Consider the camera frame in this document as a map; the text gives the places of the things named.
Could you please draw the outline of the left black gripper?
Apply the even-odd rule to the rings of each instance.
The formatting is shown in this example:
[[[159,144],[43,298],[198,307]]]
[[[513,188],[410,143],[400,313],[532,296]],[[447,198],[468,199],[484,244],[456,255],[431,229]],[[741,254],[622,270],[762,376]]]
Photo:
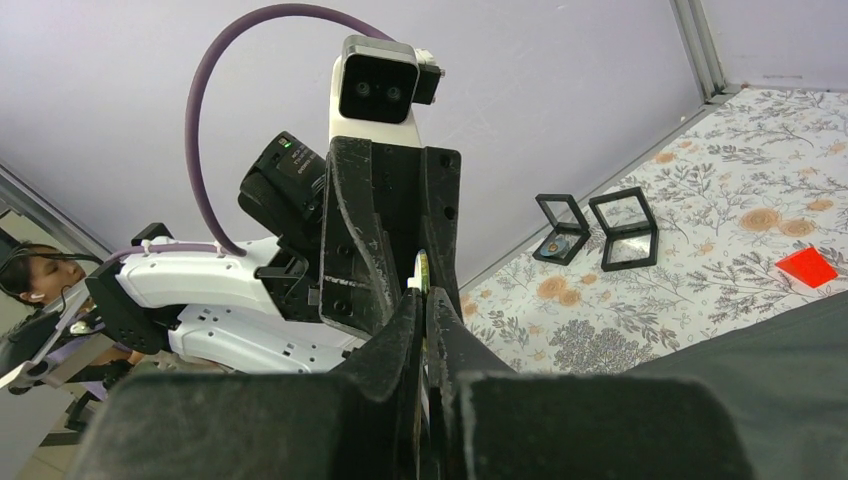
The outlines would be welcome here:
[[[461,155],[352,137],[330,143],[320,255],[321,320],[361,338],[393,315],[424,251],[432,285],[460,305]]]

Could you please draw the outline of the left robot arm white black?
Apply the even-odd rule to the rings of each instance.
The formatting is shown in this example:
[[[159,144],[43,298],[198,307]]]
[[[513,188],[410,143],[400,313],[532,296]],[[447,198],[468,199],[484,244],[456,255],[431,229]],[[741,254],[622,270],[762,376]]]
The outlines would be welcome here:
[[[298,323],[386,341],[422,319],[426,291],[456,303],[459,152],[342,137],[322,156],[289,132],[243,178],[238,202],[268,231],[231,253],[162,224],[86,279],[107,333],[244,373],[327,371],[338,347]]]

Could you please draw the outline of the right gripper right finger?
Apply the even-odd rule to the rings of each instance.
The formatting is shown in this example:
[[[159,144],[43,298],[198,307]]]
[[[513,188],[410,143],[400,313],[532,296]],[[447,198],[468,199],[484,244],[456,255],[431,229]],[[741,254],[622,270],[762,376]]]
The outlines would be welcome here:
[[[464,325],[448,292],[427,295],[431,449],[440,479],[473,479],[476,412],[471,387],[489,374],[512,374]]]

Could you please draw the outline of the dark grey t-shirt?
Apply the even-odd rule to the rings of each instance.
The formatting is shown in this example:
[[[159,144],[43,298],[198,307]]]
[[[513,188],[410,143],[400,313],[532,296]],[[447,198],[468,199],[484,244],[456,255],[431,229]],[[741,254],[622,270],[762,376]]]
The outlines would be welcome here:
[[[847,476],[847,295],[779,314],[628,370],[706,386],[759,479]]]

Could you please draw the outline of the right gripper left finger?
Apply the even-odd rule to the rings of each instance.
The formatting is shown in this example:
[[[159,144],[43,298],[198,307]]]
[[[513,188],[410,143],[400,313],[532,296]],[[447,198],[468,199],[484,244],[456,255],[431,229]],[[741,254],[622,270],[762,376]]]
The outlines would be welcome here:
[[[419,476],[423,300],[406,290],[388,323],[335,371],[343,381],[335,479]]]

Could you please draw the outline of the round brooch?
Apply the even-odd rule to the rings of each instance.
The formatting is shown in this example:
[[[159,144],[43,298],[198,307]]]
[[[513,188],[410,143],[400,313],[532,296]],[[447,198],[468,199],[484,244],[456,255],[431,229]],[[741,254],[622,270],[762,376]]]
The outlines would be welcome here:
[[[417,252],[414,260],[413,274],[407,279],[407,287],[418,289],[423,295],[430,290],[430,268],[428,255],[425,250]]]

